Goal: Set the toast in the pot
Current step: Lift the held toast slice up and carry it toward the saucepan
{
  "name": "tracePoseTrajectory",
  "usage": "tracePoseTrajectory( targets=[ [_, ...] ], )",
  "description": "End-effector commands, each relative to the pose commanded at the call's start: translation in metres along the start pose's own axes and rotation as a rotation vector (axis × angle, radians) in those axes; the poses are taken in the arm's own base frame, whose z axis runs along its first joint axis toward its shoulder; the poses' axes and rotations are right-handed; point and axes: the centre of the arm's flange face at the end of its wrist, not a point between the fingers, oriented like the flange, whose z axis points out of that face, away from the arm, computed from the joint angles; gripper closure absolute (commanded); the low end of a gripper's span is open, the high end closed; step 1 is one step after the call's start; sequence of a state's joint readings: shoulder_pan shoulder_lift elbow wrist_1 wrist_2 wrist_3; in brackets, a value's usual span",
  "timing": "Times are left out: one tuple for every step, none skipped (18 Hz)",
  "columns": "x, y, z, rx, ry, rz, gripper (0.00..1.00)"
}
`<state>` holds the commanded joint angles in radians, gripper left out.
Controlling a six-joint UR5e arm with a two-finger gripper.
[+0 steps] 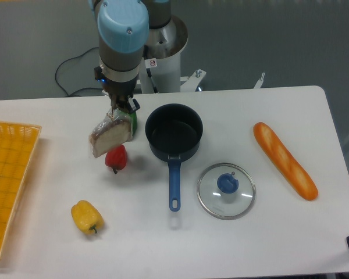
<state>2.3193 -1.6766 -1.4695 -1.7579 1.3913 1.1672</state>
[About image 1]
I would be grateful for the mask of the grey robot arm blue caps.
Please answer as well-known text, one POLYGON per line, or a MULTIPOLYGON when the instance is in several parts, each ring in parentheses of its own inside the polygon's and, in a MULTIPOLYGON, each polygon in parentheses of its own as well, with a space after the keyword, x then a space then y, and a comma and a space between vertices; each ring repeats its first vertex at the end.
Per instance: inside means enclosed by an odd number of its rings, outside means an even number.
POLYGON ((134 89, 144 94, 180 91, 181 52, 187 27, 172 14, 170 1, 89 1, 99 36, 95 79, 112 109, 139 109, 134 89))

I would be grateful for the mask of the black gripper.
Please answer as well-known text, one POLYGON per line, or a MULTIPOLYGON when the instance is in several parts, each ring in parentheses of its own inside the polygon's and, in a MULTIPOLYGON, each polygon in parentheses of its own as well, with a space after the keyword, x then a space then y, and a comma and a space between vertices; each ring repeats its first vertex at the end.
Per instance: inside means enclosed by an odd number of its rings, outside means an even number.
POLYGON ((129 113, 134 113, 140 109, 140 104, 137 100, 131 98, 136 87, 137 75, 135 77, 129 77, 127 81, 111 80, 108 76, 104 75, 102 66, 97 66, 94 68, 94 76, 109 95, 112 114, 114 114, 114 110, 117 109, 118 97, 128 98, 127 110, 129 113))

